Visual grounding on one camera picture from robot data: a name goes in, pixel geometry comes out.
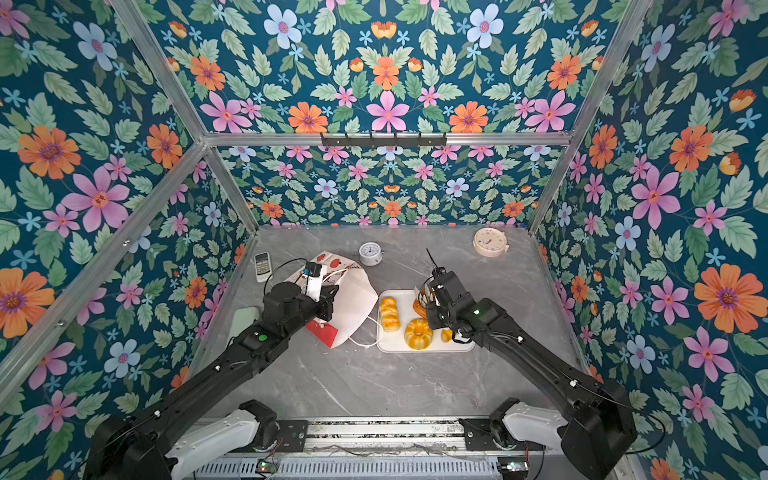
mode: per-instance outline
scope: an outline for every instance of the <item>orange flower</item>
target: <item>orange flower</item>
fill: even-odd
[[[695,129],[688,127],[680,134],[680,138],[675,138],[672,142],[670,163],[674,169],[684,172],[686,168],[689,172],[699,167],[700,161],[705,161],[710,156],[712,150],[709,146],[712,144],[713,137],[710,133],[704,133],[707,127],[697,125]]]
[[[221,67],[216,62],[211,62],[207,58],[192,57],[192,66],[190,67],[192,75],[196,75],[197,83],[205,86],[208,90],[223,90],[227,79],[221,73]]]
[[[408,60],[408,69],[410,71],[416,72],[420,71],[422,68],[424,68],[424,65],[422,65],[422,61],[418,58],[411,57],[411,59]]]
[[[29,170],[41,177],[47,174],[59,180],[64,174],[74,172],[72,165],[80,164],[80,155],[73,153],[80,147],[58,128],[50,131],[46,127],[35,127],[35,134],[22,135],[18,144],[22,146],[18,151],[22,162],[32,164]]]
[[[392,57],[381,57],[379,64],[373,67],[373,74],[376,76],[373,80],[384,90],[392,90],[392,86],[400,82],[397,78],[399,73],[400,67],[395,66]]]
[[[756,99],[757,95],[755,95],[755,92],[751,90],[739,90],[730,98],[728,106],[730,106],[731,111],[742,111],[744,108],[749,107]]]
[[[584,279],[579,275],[575,276],[571,281],[571,293],[574,294],[574,300],[577,302],[585,301],[587,299],[588,292],[589,288],[587,288],[587,283],[584,281]]]
[[[584,26],[581,27],[581,35],[584,37],[592,35],[594,31],[598,29],[599,24],[600,22],[597,20],[590,20],[589,22],[585,23]]]
[[[288,113],[291,115],[288,123],[296,128],[298,134],[324,134],[328,131],[328,118],[321,115],[322,111],[316,105],[310,107],[310,104],[300,101],[298,107],[291,107]]]
[[[168,26],[170,27],[170,30],[173,33],[175,33],[178,38],[187,37],[187,27],[183,26],[181,23],[173,21],[168,23]]]
[[[176,132],[170,131],[166,124],[152,125],[149,127],[150,136],[147,137],[147,146],[152,150],[152,158],[163,167],[170,170],[181,157],[181,145]]]
[[[697,283],[694,296],[699,300],[699,311],[707,319],[715,318],[715,327],[733,333],[733,323],[743,333],[757,328],[759,317],[768,316],[768,300],[754,293],[763,291],[763,284],[754,273],[741,276],[736,265],[724,263],[720,273],[713,266],[701,274],[704,283]]]
[[[190,308],[199,307],[205,300],[205,294],[208,293],[208,287],[205,285],[206,281],[201,276],[196,276],[190,281],[187,287],[187,298],[184,299]]]
[[[674,468],[661,458],[654,458],[650,463],[650,476],[654,477],[654,480],[680,480],[680,475]]]
[[[283,208],[272,202],[264,202],[261,204],[261,211],[263,211],[269,218],[280,218],[283,216]]]
[[[451,115],[449,123],[453,125],[451,131],[455,134],[479,134],[482,127],[488,124],[488,117],[485,114],[488,110],[484,106],[478,107],[478,102],[469,101],[466,107],[459,105],[456,107],[456,115]]]
[[[174,375],[174,379],[170,381],[170,386],[173,387],[171,392],[173,392],[175,389],[179,388],[184,384],[184,382],[187,381],[187,378],[190,375],[190,367],[185,366],[181,367],[181,370],[179,370],[178,375]]]
[[[550,88],[565,90],[576,81],[576,75],[581,73],[581,58],[565,55],[561,61],[552,65],[552,71],[547,75]]]
[[[726,175],[736,175],[741,170],[741,159],[736,152],[730,153],[720,161],[720,171]]]
[[[363,63],[362,63],[362,59],[361,59],[360,57],[358,57],[358,58],[354,58],[354,59],[353,59],[353,60],[352,60],[352,61],[349,63],[349,69],[350,69],[351,71],[362,71],[362,68],[363,68],[363,66],[364,66],[364,65],[363,65]]]
[[[240,263],[240,259],[243,258],[243,253],[245,253],[245,243],[241,243],[237,246],[237,250],[235,250],[235,263]]]
[[[390,217],[397,217],[402,213],[402,207],[400,207],[400,204],[397,202],[392,201],[387,203],[387,205],[384,207],[384,213]]]
[[[392,22],[373,22],[371,31],[376,38],[392,38],[397,32],[397,24]]]
[[[615,137],[616,129],[605,125],[599,132],[592,137],[592,146],[589,147],[589,163],[592,167],[605,168],[606,164],[611,162],[614,157],[614,148],[618,145],[618,139]]]
[[[525,210],[525,205],[523,205],[522,202],[511,202],[504,205],[504,210],[502,210],[502,212],[505,217],[516,217],[519,214],[522,214],[523,210]]]
[[[5,338],[27,333],[27,323],[34,325],[45,313],[42,305],[53,303],[53,289],[43,288],[46,281],[37,272],[24,277],[20,268],[0,270],[0,327]]]
[[[592,375],[592,378],[598,382],[605,383],[603,382],[603,376],[598,373],[598,369],[596,369],[594,365],[589,365],[589,374]]]

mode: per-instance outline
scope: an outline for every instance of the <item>round clock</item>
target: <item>round clock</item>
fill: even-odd
[[[481,228],[475,233],[472,246],[484,257],[498,257],[509,250],[507,237],[495,228]]]
[[[358,250],[360,263],[366,266],[378,265],[384,259],[384,250],[376,242],[367,242]]]

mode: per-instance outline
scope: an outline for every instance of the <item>white alarm clock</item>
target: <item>white alarm clock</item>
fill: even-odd
[[[360,246],[358,250],[360,263],[366,266],[378,265],[384,259],[384,250],[376,242],[367,242]]]
[[[504,233],[491,227],[478,230],[472,240],[472,246],[484,257],[498,257],[509,250]]]

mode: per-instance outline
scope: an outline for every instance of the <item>floral wallpaper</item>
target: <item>floral wallpaper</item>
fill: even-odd
[[[654,480],[768,477],[768,2],[656,2],[537,232]]]
[[[152,27],[210,131],[545,132],[627,3],[171,0]]]
[[[246,242],[201,161],[5,407],[0,478],[70,478],[110,414],[180,386]]]
[[[0,77],[2,359],[189,139],[102,2],[1,0]]]
[[[272,225],[524,227],[559,154],[546,145],[222,150],[253,215]]]

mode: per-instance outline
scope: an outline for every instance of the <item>white tray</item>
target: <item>white tray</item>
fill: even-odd
[[[376,327],[376,340],[379,350],[387,353],[429,353],[429,352],[468,352],[475,348],[475,342],[456,343],[443,342],[441,335],[443,329],[435,330],[432,335],[432,343],[424,350],[414,350],[406,343],[406,327],[411,320],[421,318],[413,310],[413,300],[416,294],[413,290],[385,290],[379,295],[381,305],[382,298],[392,297],[397,301],[397,313],[400,315],[400,330],[396,332],[385,332],[381,326]],[[381,313],[379,313],[379,323],[381,323]]]

